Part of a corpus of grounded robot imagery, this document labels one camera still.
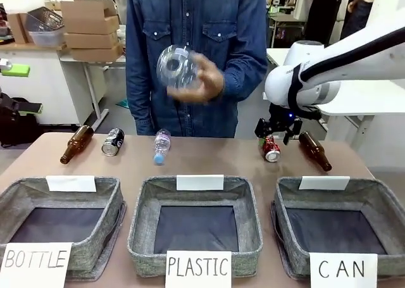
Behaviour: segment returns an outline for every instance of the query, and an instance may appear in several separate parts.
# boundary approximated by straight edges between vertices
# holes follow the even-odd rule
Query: can lid
[[[280,152],[274,150],[266,153],[266,160],[275,163],[280,158]]]
[[[155,162],[155,164],[157,165],[162,165],[165,162],[165,157],[160,154],[160,153],[156,153],[154,155],[153,161]]]

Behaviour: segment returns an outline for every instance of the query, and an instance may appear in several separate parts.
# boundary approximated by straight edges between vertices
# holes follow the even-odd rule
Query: person
[[[374,0],[349,0],[347,5],[349,16],[343,26],[340,39],[344,39],[366,27],[373,2]]]
[[[342,0],[313,0],[309,9],[304,38],[329,44]]]
[[[266,0],[127,2],[127,99],[138,135],[234,137],[237,103],[267,69]],[[197,53],[198,89],[167,91],[158,81],[159,55],[172,44]]]

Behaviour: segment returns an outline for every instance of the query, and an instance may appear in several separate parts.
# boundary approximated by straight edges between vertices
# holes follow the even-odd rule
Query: clear plastic bottle
[[[159,57],[156,74],[161,83],[175,89],[198,87],[198,66],[187,47],[169,46]]]
[[[156,133],[154,139],[154,158],[153,161],[157,165],[162,165],[165,162],[165,156],[170,148],[170,132],[162,128]]]

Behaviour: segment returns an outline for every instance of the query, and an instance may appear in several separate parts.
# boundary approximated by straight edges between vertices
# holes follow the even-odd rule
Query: soda can
[[[113,130],[109,131],[101,150],[107,156],[117,155],[124,142],[124,137],[125,134],[123,130],[120,128],[114,128]]]
[[[270,163],[275,163],[280,159],[280,147],[276,144],[272,135],[260,138],[259,151],[262,157]]]

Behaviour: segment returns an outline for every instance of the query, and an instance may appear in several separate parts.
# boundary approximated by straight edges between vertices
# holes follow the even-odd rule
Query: blue bottle cap
[[[165,162],[165,157],[160,153],[156,153],[154,158],[153,158],[153,161],[154,161],[155,164],[160,166]]]

